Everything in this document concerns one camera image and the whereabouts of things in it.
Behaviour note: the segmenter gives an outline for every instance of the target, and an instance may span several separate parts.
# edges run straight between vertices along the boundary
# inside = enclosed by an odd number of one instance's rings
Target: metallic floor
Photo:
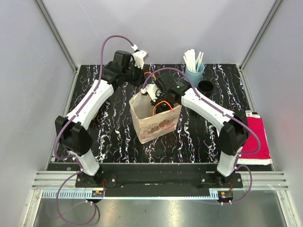
[[[235,192],[235,199],[244,192]],[[59,200],[61,212],[80,200]],[[165,200],[102,200],[90,227],[286,227],[277,195],[274,191],[252,191],[241,203],[220,206],[199,201]],[[93,207],[81,204],[64,217],[74,223],[84,223],[93,214]],[[42,199],[35,227],[69,227],[57,214],[55,199]]]

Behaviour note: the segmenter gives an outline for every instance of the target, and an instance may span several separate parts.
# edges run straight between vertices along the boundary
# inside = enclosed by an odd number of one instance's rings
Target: black marble tabletop
[[[145,71],[173,67],[184,71],[184,64],[145,65]],[[70,108],[72,110],[98,78],[99,65],[82,65],[79,71]],[[172,70],[176,80],[181,76]],[[207,64],[203,78],[214,84],[211,99],[234,112],[245,111],[249,105],[236,65]],[[141,144],[135,133],[129,99],[139,88],[125,83],[101,107],[88,132],[93,138],[92,152],[100,163],[205,163],[218,162],[216,129],[194,111],[182,107],[177,129],[155,140]],[[58,155],[66,155],[61,145]]]

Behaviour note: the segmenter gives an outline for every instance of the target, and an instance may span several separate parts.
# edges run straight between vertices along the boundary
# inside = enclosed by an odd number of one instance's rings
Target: blue cup
[[[198,83],[202,79],[203,71],[204,71],[203,63],[201,63],[200,68],[198,69],[198,72],[191,72],[191,71],[189,71],[187,66],[185,67],[185,75],[188,76],[188,78],[193,82],[195,87],[198,87]]]

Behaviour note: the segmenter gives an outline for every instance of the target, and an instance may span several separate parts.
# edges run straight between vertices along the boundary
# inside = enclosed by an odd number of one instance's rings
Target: white wall
[[[205,63],[241,63],[274,0],[44,0],[76,64],[99,64],[110,35],[149,51],[147,63],[183,63],[184,51]],[[108,42],[104,62],[124,40]]]
[[[16,227],[46,164],[72,70],[33,0],[2,0],[0,30],[0,220]]]
[[[283,170],[303,223],[303,2],[284,1],[244,69],[263,117],[275,168]]]

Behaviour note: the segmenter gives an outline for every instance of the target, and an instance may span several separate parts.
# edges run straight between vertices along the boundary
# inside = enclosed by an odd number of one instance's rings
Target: red cloth
[[[255,117],[248,117],[248,126],[256,133],[261,142],[261,149],[258,153],[252,155],[245,155],[245,152],[252,152],[258,148],[256,138],[250,134],[250,137],[246,141],[241,158],[253,158],[253,159],[270,159],[269,149],[267,146],[267,140],[265,136],[265,129],[262,119]]]

